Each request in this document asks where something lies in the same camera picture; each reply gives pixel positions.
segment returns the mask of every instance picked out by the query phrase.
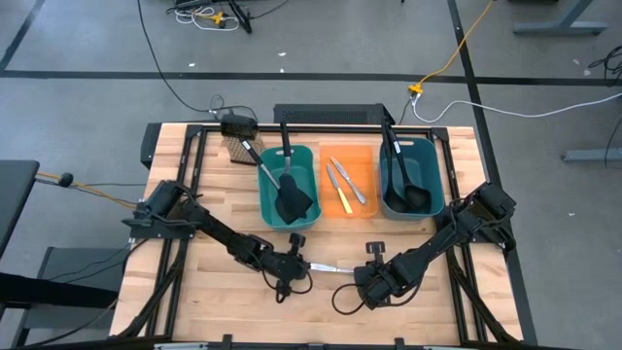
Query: teal plastic container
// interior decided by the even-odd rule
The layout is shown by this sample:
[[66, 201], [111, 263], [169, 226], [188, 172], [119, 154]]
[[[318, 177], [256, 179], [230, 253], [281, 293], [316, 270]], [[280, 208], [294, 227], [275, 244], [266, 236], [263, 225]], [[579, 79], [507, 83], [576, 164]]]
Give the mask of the teal plastic container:
[[[263, 151], [261, 160], [263, 160], [265, 166], [270, 169], [272, 176], [278, 181], [285, 170], [283, 148], [276, 147]], [[313, 152], [311, 150], [304, 146], [292, 145], [292, 166], [290, 167], [290, 174], [294, 177], [298, 188], [313, 200], [313, 205], [307, 210], [306, 218], [297, 219], [290, 225], [285, 224], [274, 207], [274, 201], [279, 193], [263, 171], [258, 169], [258, 174], [261, 216], [270, 227], [291, 232], [293, 230], [310, 228], [320, 218], [322, 210], [320, 209], [318, 187], [315, 183]]]
[[[432, 205], [428, 213], [398, 213], [387, 205], [383, 194], [387, 190], [388, 171], [387, 156], [385, 155], [384, 144], [380, 148], [380, 189], [382, 190], [380, 198], [380, 208], [387, 219], [391, 220], [423, 220], [432, 217], [445, 206], [445, 198], [443, 195], [443, 185], [440, 180], [440, 168], [438, 166], [438, 157], [436, 155], [436, 147], [427, 139], [417, 137], [399, 137], [398, 141], [410, 141], [412, 145], [399, 144], [401, 153], [404, 157], [406, 172], [413, 184], [420, 188], [430, 191], [432, 195]], [[394, 155], [393, 159], [393, 186], [397, 194], [403, 198], [404, 182], [401, 177], [401, 170]]]

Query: orange tray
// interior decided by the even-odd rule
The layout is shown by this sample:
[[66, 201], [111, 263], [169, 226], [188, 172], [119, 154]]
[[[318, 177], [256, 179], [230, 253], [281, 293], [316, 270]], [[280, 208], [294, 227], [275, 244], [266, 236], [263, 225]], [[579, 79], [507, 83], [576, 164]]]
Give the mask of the orange tray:
[[[332, 161], [330, 161], [330, 156], [335, 157], [346, 169], [352, 182], [365, 196], [365, 205], [359, 202], [350, 185], [348, 185]], [[347, 214], [343, 208], [339, 193], [330, 181], [327, 164], [330, 164], [332, 167], [332, 172], [352, 207], [352, 214]], [[320, 205], [323, 217], [369, 218], [374, 216], [378, 211], [376, 183], [376, 171], [373, 166], [371, 146], [335, 145], [320, 147]]]

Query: butter knife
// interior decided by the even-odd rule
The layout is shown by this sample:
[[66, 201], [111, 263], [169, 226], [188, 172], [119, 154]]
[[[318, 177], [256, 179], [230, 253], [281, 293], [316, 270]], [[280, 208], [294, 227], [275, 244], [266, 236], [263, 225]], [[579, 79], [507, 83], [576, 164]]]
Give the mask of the butter knife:
[[365, 196], [361, 193], [361, 191], [359, 191], [359, 188], [352, 182], [352, 180], [350, 179], [350, 176], [348, 176], [348, 173], [346, 172], [346, 169], [344, 169], [343, 166], [341, 166], [341, 163], [335, 157], [331, 156], [330, 160], [332, 160], [332, 163], [334, 164], [334, 167], [337, 168], [337, 171], [339, 171], [339, 174], [341, 174], [341, 176], [343, 176], [343, 178], [346, 179], [346, 182], [348, 183], [348, 185], [350, 185], [350, 188], [352, 188], [352, 191], [354, 191], [354, 195], [357, 197], [359, 202], [361, 204], [366, 204], [367, 200], [365, 199]]
[[343, 204], [343, 209], [346, 210], [346, 213], [352, 214], [352, 207], [350, 207], [350, 203], [348, 202], [346, 195], [343, 194], [343, 191], [339, 187], [339, 182], [337, 182], [337, 178], [334, 177], [332, 168], [330, 167], [330, 164], [328, 163], [327, 163], [327, 172], [328, 172], [328, 176], [330, 177], [330, 181], [332, 182], [332, 185], [337, 189], [337, 192], [339, 193], [339, 198], [341, 198], [341, 204]]

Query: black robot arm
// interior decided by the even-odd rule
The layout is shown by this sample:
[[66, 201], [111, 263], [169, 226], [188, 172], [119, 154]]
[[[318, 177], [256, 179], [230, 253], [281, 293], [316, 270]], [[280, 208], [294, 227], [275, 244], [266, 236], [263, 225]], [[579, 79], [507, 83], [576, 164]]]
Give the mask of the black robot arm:
[[190, 189], [176, 181], [162, 181], [149, 199], [139, 203], [133, 219], [123, 220], [132, 229], [140, 229], [153, 237], [161, 237], [162, 231], [191, 231], [196, 229], [206, 233], [225, 245], [233, 258], [252, 270], [268, 273], [277, 278], [276, 286], [266, 283], [277, 292], [277, 302], [283, 302], [291, 293], [296, 292], [290, 286], [293, 280], [306, 278], [309, 263], [298, 252], [304, 246], [305, 238], [292, 233], [292, 247], [287, 253], [274, 251], [272, 243], [251, 234], [236, 232], [200, 205]]

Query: concrete floor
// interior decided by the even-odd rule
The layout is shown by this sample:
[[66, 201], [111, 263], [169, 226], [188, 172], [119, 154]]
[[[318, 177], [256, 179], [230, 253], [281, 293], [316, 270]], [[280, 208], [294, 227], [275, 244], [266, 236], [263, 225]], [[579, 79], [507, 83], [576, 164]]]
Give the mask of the concrete floor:
[[[513, 21], [552, 19], [572, 1], [521, 4], [498, 1], [469, 40], [475, 74], [482, 77], [595, 79], [587, 64], [622, 44], [622, 5], [595, 3], [586, 20], [607, 20], [599, 37], [516, 37]], [[261, 12], [278, 1], [249, 3]], [[0, 45], [15, 37], [34, 1], [0, 2]], [[145, 23], [164, 71], [426, 74], [456, 48], [446, 2], [292, 0], [258, 19], [248, 36], [199, 31], [164, 14], [166, 0], [143, 0]], [[465, 26], [485, 1], [460, 0]], [[134, 2], [47, 0], [9, 70], [154, 72]], [[459, 60], [446, 73], [463, 76]], [[214, 93], [227, 104], [252, 106], [263, 122], [275, 103], [382, 102], [399, 115], [408, 83], [302, 81], [174, 81], [188, 103], [206, 106]], [[538, 113], [602, 98], [619, 87], [479, 86], [485, 104]], [[421, 114], [434, 118], [462, 84], [426, 85]], [[567, 165], [572, 148], [602, 148], [622, 101], [545, 120], [486, 113], [504, 188], [518, 202], [512, 221], [538, 342], [577, 349], [618, 349], [622, 342], [622, 219], [620, 170], [601, 163]], [[70, 171], [82, 182], [143, 182], [139, 147], [149, 122], [206, 119], [179, 104], [159, 80], [0, 79], [0, 158], [34, 158], [41, 169]], [[405, 123], [417, 124], [408, 114]], [[439, 122], [474, 125], [468, 107]], [[615, 145], [622, 143], [616, 136]], [[110, 189], [128, 199], [141, 188]], [[84, 215], [88, 208], [92, 215]], [[35, 186], [0, 270], [35, 276], [48, 246], [120, 248], [127, 229], [123, 208], [79, 192]], [[0, 347], [11, 335], [0, 328]], [[34, 334], [37, 338], [49, 332]], [[78, 339], [103, 336], [101, 332]]]

